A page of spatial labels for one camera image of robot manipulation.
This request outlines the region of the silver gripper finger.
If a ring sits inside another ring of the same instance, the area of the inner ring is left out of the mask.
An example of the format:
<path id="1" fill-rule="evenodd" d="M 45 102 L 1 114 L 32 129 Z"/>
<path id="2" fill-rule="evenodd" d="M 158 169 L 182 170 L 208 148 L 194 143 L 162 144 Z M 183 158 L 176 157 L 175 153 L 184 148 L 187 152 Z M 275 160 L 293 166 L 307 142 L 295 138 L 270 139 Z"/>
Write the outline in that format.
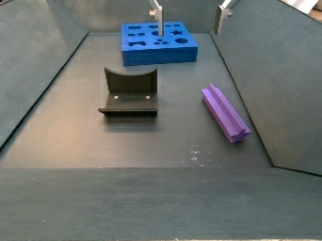
<path id="1" fill-rule="evenodd" d="M 224 19 L 232 14 L 232 6 L 236 0 L 224 0 L 216 8 L 214 33 L 219 35 L 223 28 Z"/>
<path id="2" fill-rule="evenodd" d="M 148 0 L 148 3 L 152 7 L 150 10 L 150 15 L 155 18 L 159 25 L 159 36 L 163 36 L 163 7 L 159 4 L 158 0 Z"/>

